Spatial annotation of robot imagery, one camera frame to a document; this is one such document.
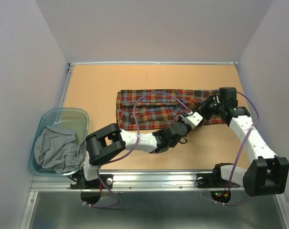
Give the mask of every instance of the tabletop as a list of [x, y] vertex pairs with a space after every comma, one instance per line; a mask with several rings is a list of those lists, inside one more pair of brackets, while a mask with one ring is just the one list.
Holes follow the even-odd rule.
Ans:
[[[65, 107], [85, 110], [90, 117], [89, 134], [116, 123], [116, 97], [123, 89], [218, 89], [235, 87], [243, 92], [234, 65], [76, 65]], [[246, 100], [237, 95], [239, 106]], [[241, 145], [226, 124], [205, 125], [187, 136], [187, 144], [160, 154], [134, 151], [125, 159], [102, 169], [212, 169], [217, 163], [233, 163]], [[239, 166], [248, 168], [243, 151]]]

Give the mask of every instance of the cable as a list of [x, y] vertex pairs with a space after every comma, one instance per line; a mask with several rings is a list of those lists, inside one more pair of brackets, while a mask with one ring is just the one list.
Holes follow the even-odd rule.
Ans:
[[[173, 96], [173, 95], [171, 95], [171, 94], [169, 94], [169, 93], [167, 93], [167, 92], [150, 92], [150, 93], [147, 93], [147, 94], [141, 96], [141, 97], [135, 102], [134, 107], [133, 107], [133, 117], [134, 117], [135, 124], [136, 124], [136, 128], [137, 128], [137, 140], [136, 140], [136, 142], [135, 142], [135, 145], [134, 145], [134, 146], [132, 147], [132, 149], [131, 149], [128, 153], [126, 153], [124, 156], [122, 156], [122, 157], [120, 157], [120, 158], [117, 158], [117, 159], [115, 159], [115, 160], [109, 161], [109, 162], [105, 163], [105, 165], [126, 158], [127, 156], [129, 156], [129, 155], [133, 152], [133, 150], [136, 149], [136, 147], [137, 147], [137, 145], [138, 145], [138, 143], [139, 143], [139, 141], [140, 141], [140, 139], [139, 139], [139, 136], [140, 136], [139, 124], [138, 124], [138, 121], [137, 121], [137, 118], [136, 118], [136, 114], [135, 114], [136, 105], [137, 105], [143, 98], [145, 98], [146, 96], [148, 96], [148, 95], [150, 95], [150, 94], [165, 94], [165, 95], [168, 95], [168, 96], [174, 98], [175, 100], [177, 100], [184, 108], [186, 108], [189, 112], [191, 112], [191, 110], [190, 110], [182, 101], [180, 101], [178, 98], [176, 98], [175, 96]], [[110, 207], [114, 207], [114, 206], [118, 205], [118, 204], [120, 203], [120, 198], [118, 197], [118, 195], [117, 195], [115, 192], [113, 192], [112, 190], [110, 190], [110, 189], [108, 188], [108, 186], [102, 181], [101, 176], [100, 176], [100, 173], [99, 173], [99, 169], [97, 169], [97, 176], [98, 176], [98, 179], [99, 179], [100, 183], [103, 185], [103, 187], [104, 187], [106, 190], [108, 190], [110, 193], [112, 193], [112, 194], [117, 198], [117, 202], [116, 202], [115, 204], [111, 204], [111, 205], [107, 205], [107, 206], [92, 206], [92, 205], [90, 205], [90, 204], [87, 204], [86, 202], [83, 202], [83, 204], [85, 204], [85, 205], [87, 205], [87, 206], [89, 206], [89, 207], [92, 207], [92, 208], [110, 208]]]
[[252, 131], [253, 128], [258, 124], [258, 122], [259, 122], [259, 120], [260, 120], [259, 112], [258, 112], [257, 108], [255, 107], [255, 105], [253, 104], [253, 102], [252, 102], [246, 95], [244, 95], [243, 93], [241, 93], [241, 92], [237, 92], [237, 93], [240, 94], [241, 96], [243, 96], [244, 98], [246, 98], [247, 101], [249, 101], [249, 103], [252, 105], [252, 107], [254, 108], [254, 110], [255, 110], [255, 112], [256, 112], [257, 120], [251, 125], [251, 128], [250, 128], [250, 129], [248, 130], [248, 132], [246, 133], [245, 138], [244, 138], [244, 140], [243, 140], [243, 142], [242, 142], [242, 144], [241, 144], [241, 146], [240, 146], [240, 149], [239, 149], [239, 151], [238, 151], [236, 160], [235, 160], [234, 165], [232, 166], [232, 169], [231, 169], [231, 172], [230, 172], [230, 176], [229, 176], [229, 180], [228, 180], [228, 183], [229, 183], [230, 186], [231, 186], [232, 177], [233, 177], [233, 175], [234, 175], [234, 172], [235, 172], [235, 169], [236, 169], [236, 167], [237, 167], [238, 160], [239, 160], [239, 158], [240, 158], [240, 156], [241, 156], [241, 153], [242, 153], [242, 150], [243, 150], [243, 148], [244, 148], [244, 145], [246, 144], [247, 139], [248, 139], [251, 131]]
[[89, 207], [91, 207], [91, 208], [110, 208], [110, 207], [114, 207], [114, 206], [118, 205], [118, 204], [120, 203], [120, 198], [119, 198], [119, 196], [118, 196], [115, 192], [113, 192], [113, 191], [102, 181], [101, 176], [100, 176], [100, 173], [99, 173], [99, 169], [97, 169], [97, 175], [98, 175], [98, 179], [99, 179], [100, 183], [103, 185], [103, 187], [104, 187], [106, 190], [108, 190], [111, 194], [113, 194], [113, 195], [117, 198], [117, 202], [114, 203], [114, 204], [106, 205], [106, 206], [95, 206], [95, 205], [88, 204], [88, 203], [86, 203], [86, 202], [83, 202], [83, 204], [86, 205], [86, 206], [89, 206]]
[[70, 176], [67, 176], [70, 180], [72, 180], [72, 181], [74, 181], [74, 182], [76, 182], [76, 183], [79, 183], [79, 181], [77, 180], [77, 179], [73, 179], [72, 177], [70, 177]]
[[137, 140], [136, 140], [136, 142], [135, 142], [135, 145], [133, 146], [133, 148], [132, 148], [128, 153], [126, 153], [125, 155], [123, 155], [123, 156], [120, 157], [120, 158], [117, 158], [117, 159], [115, 159], [115, 160], [112, 160], [112, 161], [109, 161], [109, 162], [105, 163], [105, 165], [106, 165], [106, 164], [109, 164], [109, 163], [116, 162], [116, 161], [120, 161], [120, 160], [126, 158], [127, 156], [129, 156], [129, 155], [133, 152], [133, 150], [136, 149], [136, 147], [137, 147], [137, 145], [138, 145], [138, 143], [139, 143], [139, 141], [140, 141], [140, 139], [139, 139], [139, 136], [140, 136], [139, 124], [138, 124], [138, 121], [137, 121], [137, 118], [136, 118], [136, 114], [135, 114], [136, 105], [137, 105], [143, 98], [145, 98], [145, 97], [147, 97], [148, 95], [151, 95], [151, 94], [165, 94], [165, 95], [168, 95], [168, 96], [172, 97], [173, 99], [175, 99], [176, 101], [178, 101], [178, 103], [180, 103], [180, 104], [181, 104], [184, 108], [186, 108], [189, 112], [191, 112], [191, 110], [190, 110], [182, 101], [180, 101], [178, 98], [176, 98], [175, 96], [173, 96], [173, 95], [171, 95], [171, 94], [169, 94], [169, 93], [167, 93], [167, 92], [150, 92], [150, 93], [147, 93], [147, 94], [141, 96], [141, 97], [135, 102], [135, 104], [134, 104], [134, 106], [133, 106], [133, 118], [134, 118], [134, 120], [135, 120], [135, 124], [136, 124], [136, 128], [137, 128]]
[[[257, 120], [251, 125], [250, 129], [249, 129], [248, 132], [246, 133], [245, 138], [243, 139], [243, 142], [242, 142], [242, 144], [241, 144], [241, 146], [240, 146], [240, 149], [239, 149], [239, 151], [238, 151], [238, 154], [237, 154], [235, 163], [234, 163], [234, 165], [233, 165], [233, 167], [232, 167], [232, 169], [231, 169], [230, 175], [229, 175], [229, 180], [228, 180], [229, 189], [228, 189], [227, 194], [230, 192], [230, 189], [231, 189], [231, 187], [232, 187], [231, 180], [232, 180], [232, 177], [233, 177], [233, 175], [234, 175], [235, 169], [236, 169], [236, 167], [237, 167], [238, 160], [239, 160], [239, 158], [240, 158], [240, 156], [241, 156], [242, 150], [243, 150], [243, 148], [244, 148], [244, 146], [245, 146], [245, 144], [246, 144], [246, 142], [247, 142], [247, 140], [248, 140], [248, 137], [249, 137], [251, 131], [252, 131], [253, 128], [258, 124], [258, 122], [259, 122], [259, 120], [260, 120], [259, 112], [258, 112], [256, 106], [253, 104], [253, 102], [252, 102], [246, 95], [244, 95], [243, 93], [237, 92], [237, 94], [240, 94], [241, 96], [243, 96], [244, 98], [246, 98], [246, 100], [252, 105], [252, 107], [253, 107], [254, 110], [255, 110], [255, 113], [256, 113], [256, 116], [257, 116]], [[225, 206], [236, 206], [236, 205], [240, 205], [240, 204], [245, 204], [245, 203], [249, 202], [250, 199], [251, 199], [251, 197], [249, 197], [249, 198], [247, 198], [247, 199], [245, 199], [244, 201], [239, 202], [239, 203], [227, 203], [227, 204], [223, 204], [223, 203], [217, 202], [217, 201], [216, 201], [216, 203], [220, 203], [220, 204], [225, 205]]]

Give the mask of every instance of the plastic bin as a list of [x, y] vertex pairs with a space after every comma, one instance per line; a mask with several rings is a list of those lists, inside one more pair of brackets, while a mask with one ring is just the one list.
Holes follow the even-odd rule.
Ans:
[[70, 173], [57, 174], [52, 169], [43, 169], [36, 163], [34, 157], [35, 142], [43, 132], [44, 127], [48, 125], [73, 130], [76, 133], [76, 143], [79, 145], [87, 136], [89, 125], [88, 114], [84, 110], [78, 108], [55, 108], [47, 111], [40, 120], [29, 159], [30, 171], [37, 176], [62, 177], [76, 173], [78, 170]]

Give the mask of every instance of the gray cloth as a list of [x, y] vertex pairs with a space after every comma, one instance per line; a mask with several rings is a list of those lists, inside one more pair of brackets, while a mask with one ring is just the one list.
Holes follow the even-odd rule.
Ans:
[[74, 131], [47, 126], [35, 142], [34, 157], [36, 163], [44, 169], [69, 173], [80, 167], [84, 145], [85, 141], [80, 146], [76, 144]]

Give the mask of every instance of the plaid shirt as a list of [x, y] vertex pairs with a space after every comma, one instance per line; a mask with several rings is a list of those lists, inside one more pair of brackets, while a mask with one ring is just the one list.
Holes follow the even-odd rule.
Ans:
[[[116, 120], [121, 129], [136, 130], [133, 118], [133, 106], [143, 95], [150, 92], [167, 92], [182, 101], [188, 108], [194, 109], [209, 96], [219, 90], [122, 90], [116, 99]], [[168, 128], [177, 121], [179, 115], [187, 110], [175, 99], [165, 94], [150, 94], [136, 106], [135, 114], [141, 130]], [[224, 123], [220, 117], [213, 116], [205, 125]]]

